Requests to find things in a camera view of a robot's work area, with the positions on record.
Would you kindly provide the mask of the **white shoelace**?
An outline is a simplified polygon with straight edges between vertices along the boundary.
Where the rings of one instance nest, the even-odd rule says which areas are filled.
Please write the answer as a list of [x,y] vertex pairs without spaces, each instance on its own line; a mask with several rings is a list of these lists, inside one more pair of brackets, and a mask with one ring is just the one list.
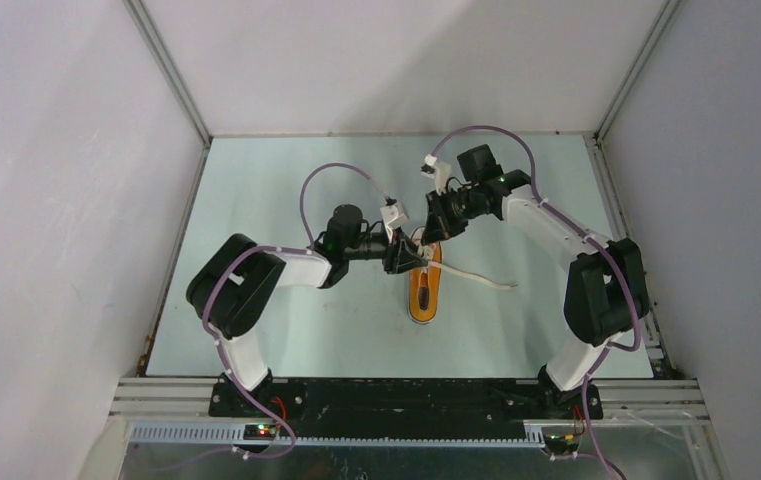
[[[437,251],[437,249],[434,248],[434,247],[428,247],[427,244],[423,241],[424,230],[425,230],[424,226],[417,227],[416,229],[413,230],[413,236],[412,236],[412,238],[415,241],[416,245],[419,247],[419,251],[421,252],[422,256],[424,258],[427,258],[427,254],[428,253],[435,253]],[[507,284],[507,283],[495,282],[495,281],[493,281],[493,280],[491,280],[491,279],[489,279],[489,278],[487,278],[485,276],[482,276],[482,275],[479,275],[479,274],[475,274],[475,273],[472,273],[472,272],[468,272],[468,271],[464,271],[464,270],[460,270],[460,269],[452,267],[452,266],[450,266],[448,264],[445,264],[442,261],[437,261],[437,260],[433,260],[433,259],[430,259],[427,262],[427,268],[436,268],[436,269],[448,272],[451,275],[462,277],[462,278],[465,278],[465,279],[468,279],[468,280],[473,280],[475,282],[478,282],[480,284],[486,285],[486,286],[488,286],[490,288],[494,288],[494,289],[497,289],[497,290],[505,291],[505,290],[510,290],[510,289],[513,289],[513,288],[517,287],[517,284]]]

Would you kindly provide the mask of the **orange canvas sneaker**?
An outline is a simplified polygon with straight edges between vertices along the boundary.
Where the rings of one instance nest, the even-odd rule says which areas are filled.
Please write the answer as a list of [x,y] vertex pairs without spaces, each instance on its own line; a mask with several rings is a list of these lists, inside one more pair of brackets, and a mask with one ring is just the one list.
[[438,311],[441,269],[433,263],[441,263],[443,252],[440,243],[426,246],[428,265],[408,273],[408,313],[419,325],[430,323]]

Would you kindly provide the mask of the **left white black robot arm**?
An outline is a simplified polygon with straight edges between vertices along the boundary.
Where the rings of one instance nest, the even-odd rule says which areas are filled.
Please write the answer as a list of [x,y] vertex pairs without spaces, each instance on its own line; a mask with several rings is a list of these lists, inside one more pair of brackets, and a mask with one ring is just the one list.
[[377,232],[362,211],[337,206],[325,230],[307,248],[260,245],[230,236],[190,281],[185,298],[212,337],[227,378],[236,385],[234,404],[260,416],[272,403],[264,382],[271,375],[254,328],[278,288],[329,289],[353,261],[377,260],[387,274],[428,266],[419,245],[401,229]]

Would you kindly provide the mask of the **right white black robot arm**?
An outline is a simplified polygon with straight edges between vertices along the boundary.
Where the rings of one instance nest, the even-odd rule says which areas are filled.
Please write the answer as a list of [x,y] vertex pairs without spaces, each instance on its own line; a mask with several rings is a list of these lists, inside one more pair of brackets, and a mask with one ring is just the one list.
[[533,170],[504,170],[487,145],[458,157],[465,181],[450,187],[451,166],[435,152],[421,172],[434,188],[426,196],[423,240],[447,242],[476,218],[491,215],[521,230],[566,273],[563,317],[568,334],[541,369],[541,411],[562,418],[578,403],[611,350],[642,345],[641,320],[648,312],[641,251],[630,239],[614,241],[556,207],[539,190]]

